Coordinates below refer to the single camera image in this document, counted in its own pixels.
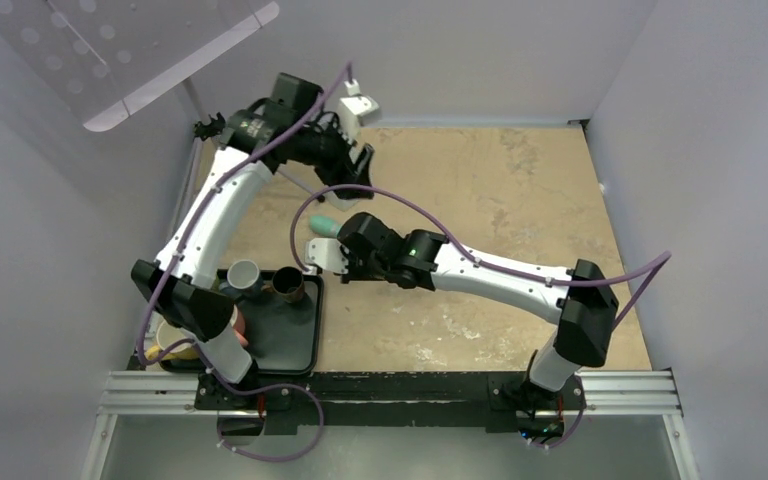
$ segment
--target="metal frame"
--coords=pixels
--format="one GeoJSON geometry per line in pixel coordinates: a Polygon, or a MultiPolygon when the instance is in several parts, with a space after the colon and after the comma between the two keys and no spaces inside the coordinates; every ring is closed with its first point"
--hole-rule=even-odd
{"type": "MultiPolygon", "coordinates": [[[[672,372],[582,371],[585,415],[661,416],[681,480],[698,480],[682,421],[672,372]]],[[[254,410],[196,410],[196,375],[167,372],[111,372],[98,407],[81,480],[99,480],[120,416],[199,415],[256,418],[254,410]]]]}

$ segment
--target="green object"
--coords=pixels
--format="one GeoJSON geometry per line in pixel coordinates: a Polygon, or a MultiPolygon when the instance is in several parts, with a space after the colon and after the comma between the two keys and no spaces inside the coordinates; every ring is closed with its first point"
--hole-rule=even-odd
{"type": "Polygon", "coordinates": [[[322,237],[337,238],[341,226],[336,220],[325,215],[313,215],[310,217],[310,229],[313,230],[313,233],[322,237]]]}

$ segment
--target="beige table surface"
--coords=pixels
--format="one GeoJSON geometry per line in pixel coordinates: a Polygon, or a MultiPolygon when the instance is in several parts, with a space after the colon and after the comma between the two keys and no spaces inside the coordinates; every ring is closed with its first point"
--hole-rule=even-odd
{"type": "MultiPolygon", "coordinates": [[[[463,243],[512,259],[574,266],[596,262],[622,273],[584,136],[577,128],[367,129],[372,184],[436,215],[463,243]]],[[[319,188],[312,169],[285,166],[319,188]]],[[[263,269],[293,264],[289,223],[307,194],[276,176],[255,199],[222,259],[250,258],[263,269]]],[[[312,214],[345,220],[369,211],[401,234],[434,227],[393,200],[376,196],[349,212],[314,203],[297,246],[314,235],[312,214]]],[[[516,308],[463,293],[402,290],[325,274],[318,371],[517,370],[554,326],[516,308]]],[[[628,288],[615,287],[621,304],[628,288]]],[[[606,368],[649,369],[635,315],[614,333],[606,368]]]]}

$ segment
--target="gray wall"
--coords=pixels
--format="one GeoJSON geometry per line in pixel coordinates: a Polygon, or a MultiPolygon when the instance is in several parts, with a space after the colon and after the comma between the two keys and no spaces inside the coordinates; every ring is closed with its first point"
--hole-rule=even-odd
{"type": "Polygon", "coordinates": [[[590,124],[640,305],[704,478],[768,478],[768,2],[658,2],[590,124]]]}
{"type": "Polygon", "coordinates": [[[187,168],[190,118],[166,95],[92,134],[0,37],[0,478],[77,478],[107,371],[145,302],[187,168]]]}
{"type": "Polygon", "coordinates": [[[328,84],[348,59],[386,124],[589,118],[655,0],[279,0],[281,13],[195,76],[234,112],[287,71],[328,84]]]}

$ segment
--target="purple cable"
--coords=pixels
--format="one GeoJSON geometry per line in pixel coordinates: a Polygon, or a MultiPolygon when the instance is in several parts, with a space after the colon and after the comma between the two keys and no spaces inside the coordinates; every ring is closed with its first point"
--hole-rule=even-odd
{"type": "MultiPolygon", "coordinates": [[[[572,378],[575,379],[575,382],[578,384],[578,388],[581,389],[581,392],[583,395],[584,385],[581,383],[581,379],[578,378],[578,376],[576,375],[573,375],[572,378]]],[[[559,447],[561,446],[562,443],[569,440],[569,437],[571,437],[572,434],[575,433],[575,431],[578,429],[578,425],[581,423],[582,418],[584,418],[584,399],[583,398],[581,399],[581,408],[578,409],[578,415],[576,415],[575,420],[572,421],[572,426],[569,428],[569,430],[565,432],[564,436],[562,436],[560,440],[558,440],[555,443],[552,443],[551,445],[547,445],[549,449],[551,450],[553,448],[559,447]]]]}
{"type": "Polygon", "coordinates": [[[254,390],[240,390],[233,385],[231,385],[228,380],[222,378],[222,375],[219,375],[219,372],[216,372],[213,368],[213,365],[210,363],[210,361],[202,355],[201,349],[198,347],[195,347],[196,351],[199,354],[199,357],[201,358],[201,361],[204,362],[204,364],[207,366],[208,373],[213,372],[213,375],[216,377],[217,380],[219,380],[219,383],[222,384],[225,389],[227,389],[229,392],[233,393],[234,395],[239,396],[250,396],[250,395],[258,395],[260,393],[265,393],[270,390],[275,390],[278,388],[287,388],[291,390],[298,390],[299,392],[304,393],[308,397],[310,397],[311,401],[313,401],[313,406],[316,407],[316,412],[319,414],[319,425],[316,428],[316,433],[313,435],[313,439],[304,446],[301,450],[291,453],[289,455],[280,455],[280,456],[272,456],[272,455],[261,455],[259,453],[252,453],[247,452],[245,450],[239,449],[237,447],[234,447],[230,445],[228,442],[225,441],[225,439],[222,437],[222,430],[220,428],[220,424],[217,421],[216,422],[216,435],[219,437],[219,444],[228,449],[229,451],[236,453],[238,455],[242,455],[244,457],[252,458],[254,460],[260,460],[261,462],[272,462],[272,463],[281,463],[281,462],[289,462],[292,460],[296,460],[297,458],[301,458],[311,450],[313,450],[314,447],[316,447],[316,444],[319,443],[319,439],[322,438],[322,434],[325,430],[325,412],[322,410],[322,404],[319,402],[319,399],[316,398],[316,396],[309,392],[307,389],[302,388],[299,385],[295,385],[292,383],[275,383],[266,387],[260,387],[255,388],[254,390]]]}
{"type": "Polygon", "coordinates": [[[216,183],[213,184],[216,189],[208,190],[207,195],[202,199],[201,203],[196,207],[195,211],[193,212],[193,215],[190,217],[190,222],[187,224],[187,226],[184,228],[184,231],[181,233],[181,238],[178,241],[178,245],[175,248],[175,253],[172,255],[172,259],[169,261],[169,265],[166,266],[166,270],[163,272],[163,274],[160,276],[160,280],[157,282],[157,285],[154,287],[154,291],[151,294],[151,297],[148,300],[148,304],[146,305],[145,310],[143,311],[143,318],[142,323],[140,324],[140,333],[137,337],[137,358],[140,360],[140,363],[143,365],[153,365],[163,359],[166,355],[168,355],[172,350],[175,348],[185,345],[185,344],[191,344],[193,341],[191,339],[185,338],[178,340],[177,342],[173,343],[172,345],[168,346],[165,350],[161,351],[157,357],[154,358],[154,360],[149,360],[145,356],[145,337],[146,333],[148,332],[148,325],[151,322],[151,314],[154,312],[155,307],[157,306],[157,301],[160,298],[160,293],[163,291],[163,287],[166,286],[166,282],[169,281],[169,276],[172,274],[172,271],[175,270],[175,267],[178,265],[178,261],[180,259],[180,256],[182,255],[182,251],[184,250],[184,247],[187,244],[187,240],[189,240],[190,236],[193,233],[193,230],[196,228],[196,224],[198,223],[198,219],[201,218],[201,216],[204,214],[205,210],[207,210],[208,205],[210,205],[210,202],[213,200],[213,197],[216,196],[216,190],[222,187],[222,185],[225,184],[231,177],[237,174],[240,170],[245,168],[246,165],[249,165],[251,163],[254,163],[261,158],[263,158],[264,155],[271,152],[275,147],[278,145],[284,143],[288,138],[292,137],[293,135],[298,132],[305,123],[310,120],[314,114],[316,114],[322,107],[325,105],[325,101],[328,100],[328,98],[331,97],[331,95],[334,94],[334,92],[337,91],[337,88],[340,86],[340,82],[343,80],[343,77],[348,75],[349,80],[352,80],[353,77],[351,76],[351,62],[347,63],[346,66],[343,68],[343,70],[340,72],[340,75],[337,76],[337,79],[334,80],[334,83],[331,84],[330,87],[328,87],[328,90],[325,91],[324,94],[320,95],[319,98],[316,99],[316,102],[313,104],[313,106],[310,108],[310,110],[305,113],[302,118],[299,119],[296,123],[294,123],[290,128],[288,128],[284,133],[281,135],[278,135],[274,140],[267,143],[263,148],[254,151],[248,158],[246,158],[244,161],[240,162],[235,167],[231,168],[227,172],[225,172],[219,179],[216,181],[216,183]]]}
{"type": "Polygon", "coordinates": [[[295,216],[293,216],[293,221],[290,224],[290,248],[293,252],[293,258],[295,259],[299,267],[302,268],[302,270],[305,269],[305,265],[302,262],[301,258],[299,258],[298,251],[296,250],[296,225],[299,223],[299,219],[302,216],[302,212],[304,212],[304,210],[308,207],[308,205],[310,205],[314,200],[316,200],[320,196],[328,192],[332,192],[334,190],[346,190],[346,189],[365,190],[368,192],[378,193],[380,195],[384,195],[385,197],[392,198],[393,200],[396,200],[399,203],[407,205],[408,207],[412,208],[423,217],[427,218],[431,223],[434,224],[435,227],[439,228],[440,231],[446,235],[446,237],[449,239],[452,245],[461,253],[461,255],[464,256],[464,258],[466,258],[467,260],[473,263],[477,263],[481,267],[485,267],[496,272],[512,275],[514,277],[519,277],[519,278],[524,278],[526,280],[545,283],[550,286],[559,285],[559,286],[565,286],[565,287],[602,287],[606,285],[624,283],[629,280],[640,277],[641,275],[645,275],[651,272],[650,276],[647,277],[647,279],[644,280],[643,283],[641,284],[641,288],[639,288],[634,293],[634,295],[632,295],[628,304],[626,304],[625,308],[623,308],[620,314],[617,315],[616,320],[614,320],[614,328],[616,328],[616,326],[619,325],[619,323],[622,321],[623,318],[625,318],[628,312],[631,311],[631,307],[634,306],[635,302],[637,302],[637,299],[640,298],[640,295],[643,293],[643,290],[645,290],[645,288],[649,285],[649,282],[652,281],[651,277],[654,277],[654,274],[657,273],[658,270],[660,270],[660,268],[664,265],[664,263],[666,263],[667,260],[669,260],[670,257],[672,256],[672,254],[669,251],[666,251],[658,255],[657,258],[655,258],[654,260],[652,260],[642,268],[638,268],[637,270],[634,270],[631,273],[620,275],[614,278],[607,278],[603,280],[551,280],[550,281],[549,278],[547,277],[534,275],[532,273],[520,272],[519,270],[514,270],[511,268],[503,267],[501,265],[485,262],[484,260],[476,262],[475,257],[471,253],[469,253],[469,251],[467,251],[466,247],[464,247],[463,244],[461,244],[457,238],[455,238],[455,235],[448,228],[446,228],[446,226],[443,225],[443,223],[440,222],[440,220],[437,220],[437,218],[434,217],[434,215],[432,215],[431,213],[429,213],[427,210],[423,209],[419,205],[411,202],[406,198],[396,195],[395,193],[388,192],[387,190],[382,190],[380,188],[370,187],[367,185],[346,184],[346,185],[334,185],[331,187],[326,187],[312,194],[310,197],[307,198],[307,200],[304,201],[304,203],[302,203],[302,206],[299,207],[299,209],[296,211],[295,216]]]}

